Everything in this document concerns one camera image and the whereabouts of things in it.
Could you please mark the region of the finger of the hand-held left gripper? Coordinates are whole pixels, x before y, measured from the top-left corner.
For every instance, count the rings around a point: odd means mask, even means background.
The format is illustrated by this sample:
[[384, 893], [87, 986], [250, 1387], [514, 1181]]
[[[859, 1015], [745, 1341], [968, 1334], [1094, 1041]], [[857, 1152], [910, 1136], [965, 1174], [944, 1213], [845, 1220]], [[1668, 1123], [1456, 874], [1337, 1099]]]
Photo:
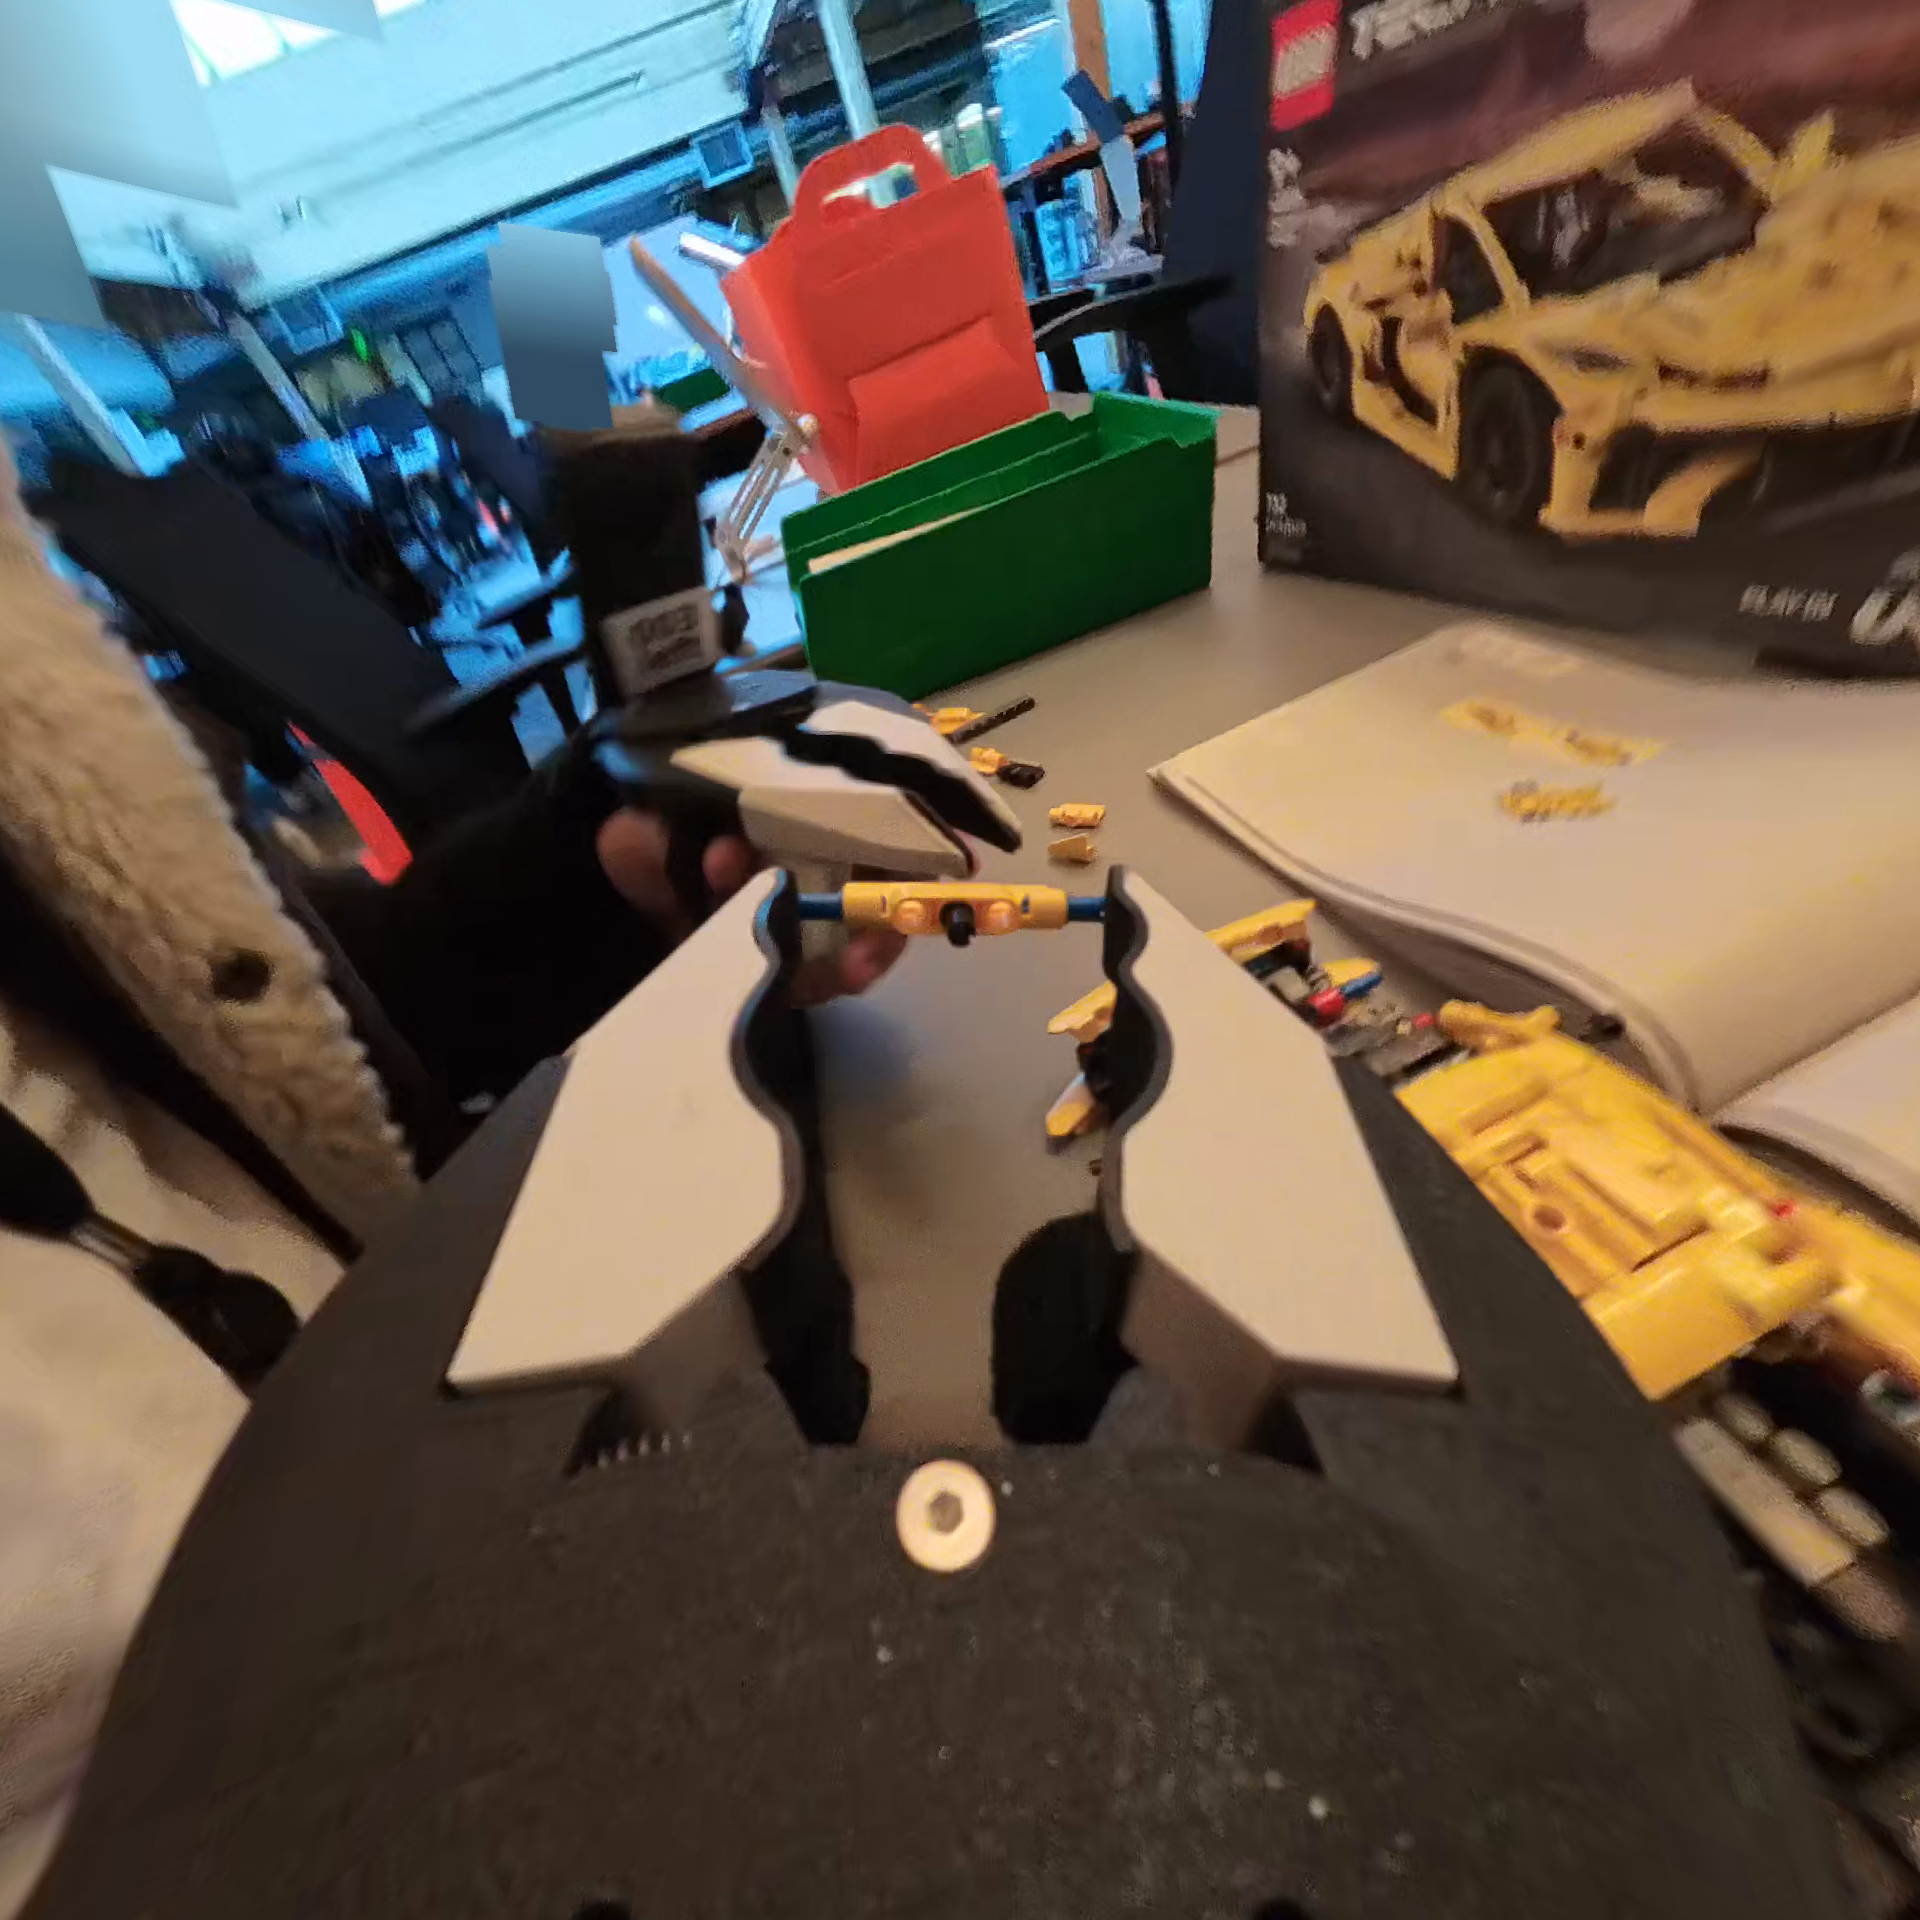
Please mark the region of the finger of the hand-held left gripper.
[[666, 751], [666, 874], [694, 924], [727, 890], [721, 842], [814, 893], [850, 880], [979, 877], [980, 776], [966, 757], [888, 751], [870, 739], [708, 739]]
[[818, 693], [792, 728], [794, 761], [910, 804], [948, 838], [1021, 853], [1024, 830], [990, 776], [913, 704], [877, 693]]

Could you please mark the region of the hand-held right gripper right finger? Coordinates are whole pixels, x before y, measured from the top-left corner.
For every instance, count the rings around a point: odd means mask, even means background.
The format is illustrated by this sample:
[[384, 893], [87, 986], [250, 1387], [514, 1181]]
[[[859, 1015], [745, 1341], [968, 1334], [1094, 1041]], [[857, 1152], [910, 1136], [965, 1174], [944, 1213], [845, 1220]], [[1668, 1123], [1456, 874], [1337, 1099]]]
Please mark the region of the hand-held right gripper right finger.
[[1447, 1396], [1460, 1366], [1329, 1046], [1165, 895], [1115, 869], [1101, 1213], [1121, 1341], [1204, 1449], [1296, 1388]]

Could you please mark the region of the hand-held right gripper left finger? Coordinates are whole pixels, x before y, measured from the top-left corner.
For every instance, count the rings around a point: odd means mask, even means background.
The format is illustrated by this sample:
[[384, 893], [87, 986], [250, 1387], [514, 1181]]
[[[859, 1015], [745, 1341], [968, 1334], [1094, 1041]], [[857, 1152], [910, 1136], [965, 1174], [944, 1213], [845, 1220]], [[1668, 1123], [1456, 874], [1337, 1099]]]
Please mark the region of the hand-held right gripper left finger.
[[761, 1356], [745, 1285], [805, 1174], [750, 1041], [796, 948], [796, 887], [767, 871], [571, 1046], [447, 1364], [455, 1396], [597, 1388], [641, 1433], [677, 1433]]

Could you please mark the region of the yellow brick beam blue pins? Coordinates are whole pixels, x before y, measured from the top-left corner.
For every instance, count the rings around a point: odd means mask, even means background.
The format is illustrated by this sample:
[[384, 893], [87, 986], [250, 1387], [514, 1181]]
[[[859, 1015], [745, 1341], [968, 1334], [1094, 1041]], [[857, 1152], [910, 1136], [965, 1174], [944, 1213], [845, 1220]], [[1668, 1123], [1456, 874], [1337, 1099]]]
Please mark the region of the yellow brick beam blue pins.
[[968, 948], [1024, 932], [1099, 926], [1105, 895], [1072, 895], [1053, 885], [988, 880], [853, 880], [831, 893], [805, 893], [805, 924], [848, 931], [884, 929], [904, 941], [944, 941]]

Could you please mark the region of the yellow brick model car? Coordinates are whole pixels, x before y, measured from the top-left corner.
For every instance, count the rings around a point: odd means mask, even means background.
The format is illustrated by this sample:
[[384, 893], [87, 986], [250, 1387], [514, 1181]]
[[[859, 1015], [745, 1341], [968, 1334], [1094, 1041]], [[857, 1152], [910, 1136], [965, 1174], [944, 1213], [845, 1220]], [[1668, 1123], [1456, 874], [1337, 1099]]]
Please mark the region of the yellow brick model car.
[[1616, 1021], [1404, 1005], [1314, 902], [1210, 938], [1370, 1069], [1663, 1417], [1759, 1590], [1843, 1843], [1917, 1913], [1917, 1245], [1620, 1065]]

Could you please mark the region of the person's left forearm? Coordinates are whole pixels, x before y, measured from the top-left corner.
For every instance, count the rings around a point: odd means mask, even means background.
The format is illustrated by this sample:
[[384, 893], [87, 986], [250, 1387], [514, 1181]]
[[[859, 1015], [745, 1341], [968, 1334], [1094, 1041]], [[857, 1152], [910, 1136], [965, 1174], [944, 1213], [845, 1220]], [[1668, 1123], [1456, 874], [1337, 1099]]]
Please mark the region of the person's left forearm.
[[390, 887], [347, 871], [295, 878], [330, 983], [429, 1160], [669, 956], [597, 856], [616, 810], [591, 746], [573, 743]]

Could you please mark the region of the person's left hand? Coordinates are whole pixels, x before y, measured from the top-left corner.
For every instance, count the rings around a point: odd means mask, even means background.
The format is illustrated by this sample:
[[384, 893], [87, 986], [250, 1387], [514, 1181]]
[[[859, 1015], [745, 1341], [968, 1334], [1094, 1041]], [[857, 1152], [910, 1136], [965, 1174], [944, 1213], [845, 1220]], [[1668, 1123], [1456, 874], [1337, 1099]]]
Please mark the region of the person's left hand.
[[[681, 948], [706, 923], [708, 908], [685, 901], [671, 874], [678, 829], [641, 808], [612, 812], [597, 830], [595, 856], [612, 890], [661, 936]], [[733, 901], [764, 869], [763, 856], [740, 837], [722, 834], [702, 853], [708, 907]], [[908, 941], [888, 926], [859, 929], [841, 946], [805, 958], [787, 983], [792, 1006], [821, 1006], [863, 997], [894, 972]]]

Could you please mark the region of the green plastic bin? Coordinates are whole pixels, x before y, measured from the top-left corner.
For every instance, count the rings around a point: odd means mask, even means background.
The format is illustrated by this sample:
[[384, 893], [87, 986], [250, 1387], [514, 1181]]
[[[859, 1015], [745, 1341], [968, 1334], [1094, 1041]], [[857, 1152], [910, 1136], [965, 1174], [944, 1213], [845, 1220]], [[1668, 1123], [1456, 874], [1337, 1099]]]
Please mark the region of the green plastic bin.
[[1099, 394], [784, 518], [808, 666], [908, 702], [1212, 585], [1218, 415]]

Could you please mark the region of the wooden document stand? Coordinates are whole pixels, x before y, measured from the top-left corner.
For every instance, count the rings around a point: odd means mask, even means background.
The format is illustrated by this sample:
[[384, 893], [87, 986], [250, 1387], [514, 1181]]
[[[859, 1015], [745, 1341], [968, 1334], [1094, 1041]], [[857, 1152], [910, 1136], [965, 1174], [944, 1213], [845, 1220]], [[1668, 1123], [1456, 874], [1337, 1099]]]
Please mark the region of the wooden document stand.
[[757, 419], [763, 421], [763, 445], [733, 495], [733, 503], [715, 527], [715, 546], [727, 569], [729, 585], [743, 589], [775, 550], [775, 541], [761, 537], [761, 525], [777, 495], [789, 482], [791, 471], [798, 469], [805, 457], [813, 452], [821, 432], [818, 421], [813, 415], [794, 415], [781, 403], [767, 378], [767, 369], [729, 344], [641, 236], [629, 236], [626, 250], [643, 284], [690, 341], [706, 352], [710, 367], [727, 386], [743, 397]]

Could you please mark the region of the orange plastic tote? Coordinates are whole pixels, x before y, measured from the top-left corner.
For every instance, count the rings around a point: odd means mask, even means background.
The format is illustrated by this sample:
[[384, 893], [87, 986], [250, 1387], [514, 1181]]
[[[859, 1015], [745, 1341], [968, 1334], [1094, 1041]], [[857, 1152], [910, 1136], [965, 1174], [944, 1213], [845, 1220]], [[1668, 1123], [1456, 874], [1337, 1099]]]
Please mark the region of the orange plastic tote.
[[722, 280], [739, 349], [845, 495], [1047, 413], [996, 178], [886, 125], [805, 167], [789, 218]]

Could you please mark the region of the open instruction booklet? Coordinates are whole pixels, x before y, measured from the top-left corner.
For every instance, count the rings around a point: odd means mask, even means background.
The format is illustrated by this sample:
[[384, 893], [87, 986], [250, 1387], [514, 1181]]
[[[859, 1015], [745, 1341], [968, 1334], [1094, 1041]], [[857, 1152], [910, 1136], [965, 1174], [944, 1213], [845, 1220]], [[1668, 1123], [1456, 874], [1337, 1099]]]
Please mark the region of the open instruction booklet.
[[1917, 684], [1466, 622], [1155, 780], [1432, 979], [1619, 1021], [1694, 1114], [1917, 1220]]

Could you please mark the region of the black office chair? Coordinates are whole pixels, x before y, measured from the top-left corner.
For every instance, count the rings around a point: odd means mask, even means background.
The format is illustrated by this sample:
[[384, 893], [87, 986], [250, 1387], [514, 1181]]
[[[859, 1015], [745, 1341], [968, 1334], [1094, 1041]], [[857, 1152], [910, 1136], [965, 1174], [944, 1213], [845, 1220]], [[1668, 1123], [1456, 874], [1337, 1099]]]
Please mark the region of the black office chair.
[[549, 641], [460, 684], [379, 600], [198, 466], [148, 479], [56, 454], [35, 504], [156, 639], [359, 780], [412, 853], [526, 779], [516, 708], [530, 691], [565, 735], [583, 726], [567, 680], [579, 646]]
[[1059, 393], [1091, 391], [1080, 346], [1115, 335], [1169, 401], [1258, 403], [1267, 45], [1267, 4], [1212, 4], [1162, 252], [1152, 266], [1097, 266], [1089, 284], [1029, 307], [1036, 354]]

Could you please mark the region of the red chair part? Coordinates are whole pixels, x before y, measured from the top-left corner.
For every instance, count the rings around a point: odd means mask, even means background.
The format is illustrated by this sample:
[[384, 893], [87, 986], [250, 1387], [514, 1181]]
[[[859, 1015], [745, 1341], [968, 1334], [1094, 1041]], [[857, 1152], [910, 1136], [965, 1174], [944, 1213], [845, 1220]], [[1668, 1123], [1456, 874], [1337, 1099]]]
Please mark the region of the red chair part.
[[305, 731], [293, 731], [309, 768], [357, 837], [357, 866], [380, 888], [390, 888], [414, 864], [414, 850], [367, 783]]

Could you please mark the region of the black toy car set box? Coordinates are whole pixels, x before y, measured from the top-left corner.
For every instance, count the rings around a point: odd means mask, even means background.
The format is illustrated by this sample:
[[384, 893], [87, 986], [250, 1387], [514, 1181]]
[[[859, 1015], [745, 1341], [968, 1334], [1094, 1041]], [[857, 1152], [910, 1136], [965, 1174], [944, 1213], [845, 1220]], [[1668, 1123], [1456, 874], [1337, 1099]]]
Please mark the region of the black toy car set box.
[[1260, 565], [1918, 651], [1915, 3], [1269, 4]]

